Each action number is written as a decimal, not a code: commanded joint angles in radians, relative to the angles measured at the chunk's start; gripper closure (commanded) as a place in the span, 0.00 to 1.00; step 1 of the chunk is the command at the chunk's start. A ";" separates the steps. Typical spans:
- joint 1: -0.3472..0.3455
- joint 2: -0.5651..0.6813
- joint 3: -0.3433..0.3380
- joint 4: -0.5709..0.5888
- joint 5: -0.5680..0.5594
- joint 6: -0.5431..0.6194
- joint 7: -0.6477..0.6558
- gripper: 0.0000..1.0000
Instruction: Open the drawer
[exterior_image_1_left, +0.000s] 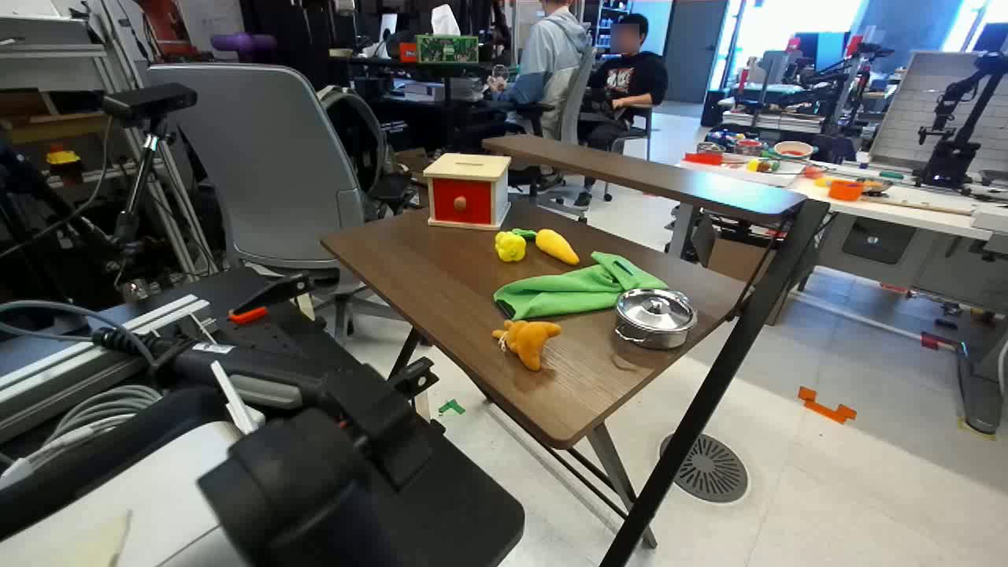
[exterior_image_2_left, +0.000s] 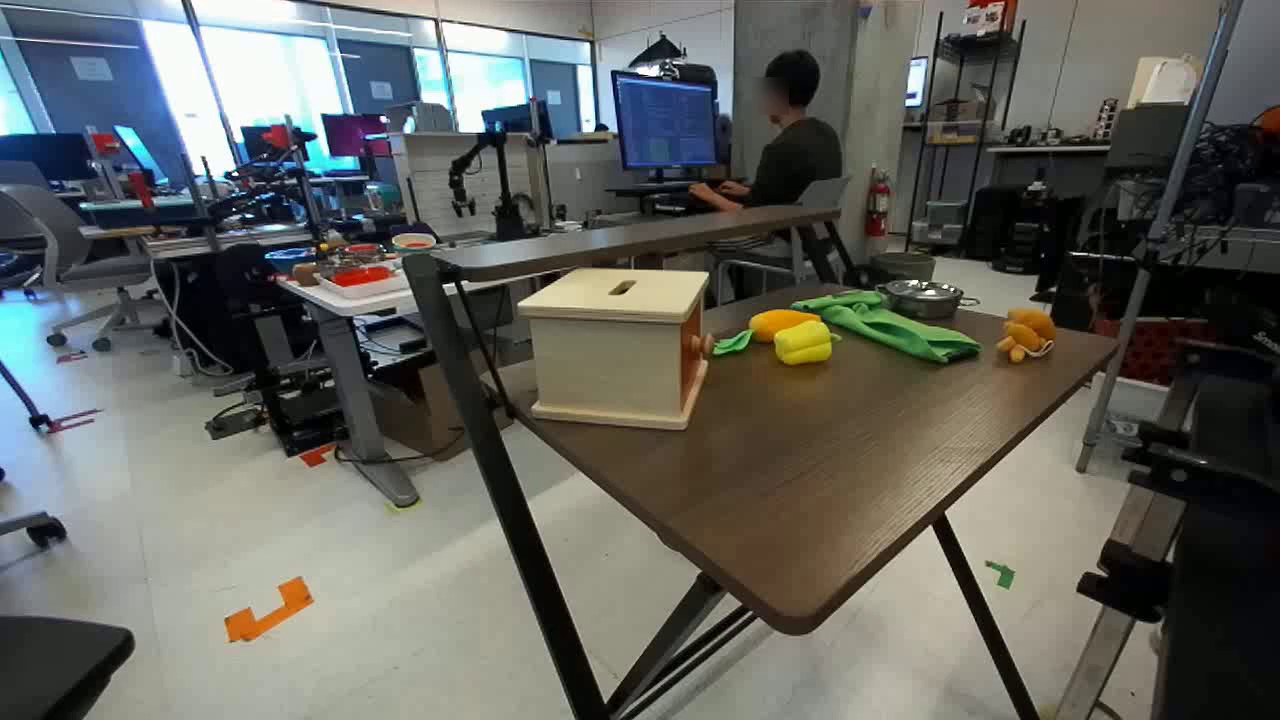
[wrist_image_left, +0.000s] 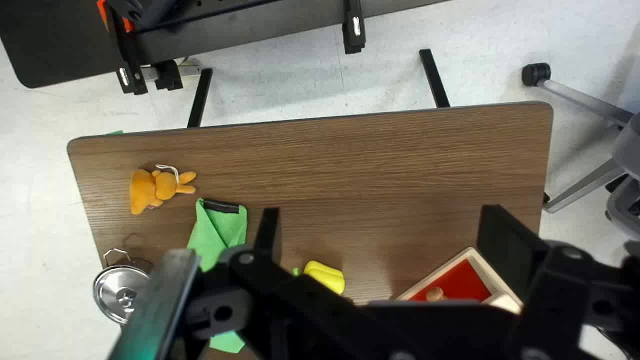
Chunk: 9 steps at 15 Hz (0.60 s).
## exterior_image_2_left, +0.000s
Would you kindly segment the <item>black background robot arm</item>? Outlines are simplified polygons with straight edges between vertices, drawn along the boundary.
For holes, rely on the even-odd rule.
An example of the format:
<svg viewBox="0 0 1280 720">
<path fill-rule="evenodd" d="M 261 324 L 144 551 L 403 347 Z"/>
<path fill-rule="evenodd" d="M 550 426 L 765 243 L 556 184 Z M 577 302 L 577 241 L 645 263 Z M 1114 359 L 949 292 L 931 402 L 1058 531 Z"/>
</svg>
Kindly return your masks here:
<svg viewBox="0 0 1280 720">
<path fill-rule="evenodd" d="M 481 133 L 473 147 L 448 162 L 448 202 L 454 215 L 474 215 L 481 201 L 469 193 L 469 170 L 481 155 L 494 161 L 494 202 L 491 233 L 494 241 L 526 241 L 536 224 L 526 221 L 530 196 L 512 193 L 508 138 L 526 136 L 530 144 L 550 138 L 550 120 L 544 100 L 500 102 L 481 111 Z"/>
</svg>

